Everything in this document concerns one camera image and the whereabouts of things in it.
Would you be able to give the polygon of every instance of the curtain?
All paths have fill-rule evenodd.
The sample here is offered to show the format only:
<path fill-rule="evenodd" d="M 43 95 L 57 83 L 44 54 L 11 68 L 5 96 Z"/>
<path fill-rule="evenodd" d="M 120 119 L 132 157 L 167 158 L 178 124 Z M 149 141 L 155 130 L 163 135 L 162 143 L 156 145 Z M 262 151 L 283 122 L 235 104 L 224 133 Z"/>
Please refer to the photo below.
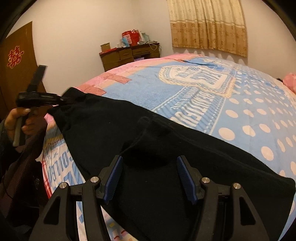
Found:
<path fill-rule="evenodd" d="M 167 0 L 173 47 L 218 49 L 247 57 L 239 0 Z"/>

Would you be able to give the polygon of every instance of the bed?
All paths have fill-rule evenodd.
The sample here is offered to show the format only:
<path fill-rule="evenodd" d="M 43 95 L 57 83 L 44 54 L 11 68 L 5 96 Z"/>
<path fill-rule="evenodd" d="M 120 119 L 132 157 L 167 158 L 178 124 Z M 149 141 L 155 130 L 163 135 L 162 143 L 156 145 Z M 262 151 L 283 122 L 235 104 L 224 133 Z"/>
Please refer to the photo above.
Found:
<path fill-rule="evenodd" d="M 222 139 L 296 181 L 296 95 L 258 70 L 217 58 L 176 54 L 126 64 L 77 88 L 130 101 Z M 85 180 L 53 117 L 47 114 L 45 119 L 48 127 L 40 161 L 50 197 L 61 182 L 76 185 Z M 295 198 L 282 236 L 296 217 Z M 104 210 L 103 214 L 111 240 L 136 240 Z M 77 219 L 80 240 L 86 240 L 81 202 Z"/>

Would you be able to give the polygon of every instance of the wooden cabinet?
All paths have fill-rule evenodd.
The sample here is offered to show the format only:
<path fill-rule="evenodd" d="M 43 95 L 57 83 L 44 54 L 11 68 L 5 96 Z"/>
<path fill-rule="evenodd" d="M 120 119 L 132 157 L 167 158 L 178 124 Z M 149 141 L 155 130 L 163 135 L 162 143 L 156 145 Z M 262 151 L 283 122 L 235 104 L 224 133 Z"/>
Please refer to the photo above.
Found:
<path fill-rule="evenodd" d="M 116 48 L 106 53 L 100 53 L 100 57 L 105 71 L 108 71 L 121 65 L 134 62 L 135 58 L 159 58 L 159 43 Z"/>

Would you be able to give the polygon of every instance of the pink pillow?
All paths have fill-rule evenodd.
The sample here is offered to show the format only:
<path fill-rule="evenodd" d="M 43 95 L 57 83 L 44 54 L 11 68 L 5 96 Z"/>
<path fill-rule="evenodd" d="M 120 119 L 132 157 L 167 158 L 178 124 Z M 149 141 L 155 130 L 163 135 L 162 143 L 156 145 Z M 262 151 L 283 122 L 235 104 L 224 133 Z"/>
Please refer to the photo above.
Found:
<path fill-rule="evenodd" d="M 286 75 L 286 77 L 283 79 L 283 83 L 285 86 L 287 86 L 291 91 L 293 91 L 296 94 L 296 75 L 289 73 Z"/>

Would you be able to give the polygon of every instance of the finger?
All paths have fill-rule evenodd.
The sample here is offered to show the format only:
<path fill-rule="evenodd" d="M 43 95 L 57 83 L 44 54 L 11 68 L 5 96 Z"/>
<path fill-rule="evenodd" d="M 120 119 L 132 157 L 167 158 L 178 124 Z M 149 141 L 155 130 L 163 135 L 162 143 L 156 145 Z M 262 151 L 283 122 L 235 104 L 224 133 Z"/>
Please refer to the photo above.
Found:
<path fill-rule="evenodd" d="M 37 116 L 31 116 L 29 117 L 28 119 L 26 119 L 26 125 L 32 125 L 32 124 L 35 124 L 36 123 L 36 120 L 37 120 Z"/>
<path fill-rule="evenodd" d="M 27 115 L 30 111 L 31 111 L 30 109 L 25 109 L 22 107 L 11 110 L 5 119 L 5 123 L 4 123 L 5 128 L 7 130 L 14 130 L 17 119 L 20 116 Z"/>
<path fill-rule="evenodd" d="M 33 125 L 24 125 L 22 127 L 22 131 L 25 133 L 26 131 L 31 131 L 31 130 L 34 130 L 36 129 L 36 126 L 33 124 Z"/>
<path fill-rule="evenodd" d="M 35 130 L 29 130 L 29 131 L 24 131 L 24 134 L 27 135 L 27 136 L 32 136 L 36 133 Z"/>

